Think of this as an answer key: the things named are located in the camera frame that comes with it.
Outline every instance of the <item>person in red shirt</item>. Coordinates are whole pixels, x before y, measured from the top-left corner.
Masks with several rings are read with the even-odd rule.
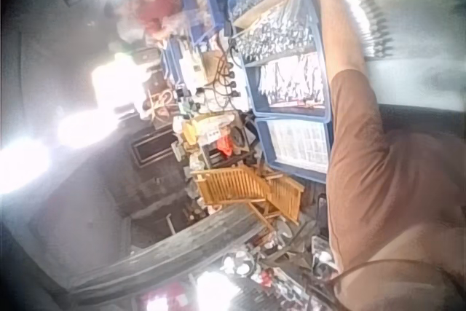
[[[119,21],[130,23],[137,20],[146,29],[146,36],[156,40],[169,37],[168,22],[176,21],[176,15],[182,10],[181,0],[111,0],[105,5],[108,17],[117,17]]]

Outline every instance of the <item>brown shirt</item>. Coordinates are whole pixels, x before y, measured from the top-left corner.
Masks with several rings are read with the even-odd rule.
[[[335,142],[327,193],[341,271],[368,261],[410,227],[463,227],[465,145],[448,135],[385,134],[374,91],[358,71],[331,85]]]

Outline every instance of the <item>person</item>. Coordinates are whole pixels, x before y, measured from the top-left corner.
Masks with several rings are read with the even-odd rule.
[[[130,44],[166,39],[183,17],[181,10],[181,0],[108,0],[104,6],[106,17],[117,18],[120,38]]]
[[[330,244],[345,310],[465,307],[466,148],[449,135],[385,134],[344,0],[320,0],[334,144]]]

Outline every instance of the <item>bright light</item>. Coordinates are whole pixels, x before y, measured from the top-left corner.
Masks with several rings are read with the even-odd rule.
[[[227,276],[204,272],[197,279],[197,300],[200,311],[227,311],[230,301],[240,289]]]
[[[333,258],[332,255],[330,255],[330,253],[323,251],[322,253],[320,253],[319,260],[321,260],[321,262],[330,262],[333,260]]]
[[[49,167],[49,152],[38,141],[22,139],[0,151],[0,194],[38,178]]]
[[[115,109],[133,104],[137,109],[146,100],[142,83],[151,74],[128,55],[116,54],[115,61],[92,72],[92,85],[99,109]]]
[[[75,149],[97,143],[118,126],[117,117],[109,112],[83,111],[66,117],[58,126],[58,139],[63,145]]]
[[[147,302],[147,311],[168,311],[167,298],[155,298]]]

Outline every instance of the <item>wooden chair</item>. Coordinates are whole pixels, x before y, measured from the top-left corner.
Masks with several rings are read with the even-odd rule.
[[[261,176],[261,170],[240,165],[192,174],[206,205],[245,203],[271,231],[275,229],[270,220],[281,215],[299,222],[304,186],[283,173],[266,170]]]

